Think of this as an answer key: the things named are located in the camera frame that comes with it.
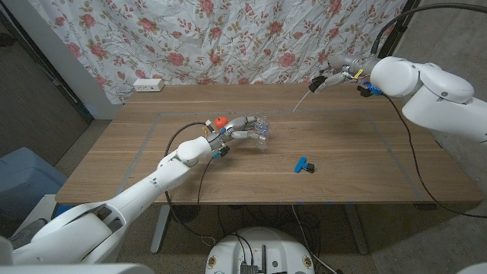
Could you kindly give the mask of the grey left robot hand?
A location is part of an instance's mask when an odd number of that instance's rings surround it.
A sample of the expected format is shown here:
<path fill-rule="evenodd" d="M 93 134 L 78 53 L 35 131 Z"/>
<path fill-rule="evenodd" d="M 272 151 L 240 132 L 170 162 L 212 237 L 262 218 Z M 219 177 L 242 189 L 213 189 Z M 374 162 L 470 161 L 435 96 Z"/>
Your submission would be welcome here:
<path fill-rule="evenodd" d="M 215 126 L 216 130 L 206 137 L 213 150 L 234 139 L 255 139 L 257 145 L 264 145 L 271 132 L 269 121 L 262 116 L 242 116 L 233 120 L 219 116 Z"/>

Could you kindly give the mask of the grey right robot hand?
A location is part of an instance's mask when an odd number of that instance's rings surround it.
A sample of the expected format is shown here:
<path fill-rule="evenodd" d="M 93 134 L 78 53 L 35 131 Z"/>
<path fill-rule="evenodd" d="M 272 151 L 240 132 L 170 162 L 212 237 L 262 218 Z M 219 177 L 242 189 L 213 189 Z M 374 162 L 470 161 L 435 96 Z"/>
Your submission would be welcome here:
<path fill-rule="evenodd" d="M 335 69 L 337 73 L 331 76 L 324 76 L 324 70 L 320 70 L 320 74 L 312 79 L 308 89 L 314 94 L 319 94 L 325 88 L 342 84 L 348 80 L 368 78 L 379 61 L 380 59 L 375 57 L 350 54 L 330 56 L 327 61 L 328 67 Z"/>

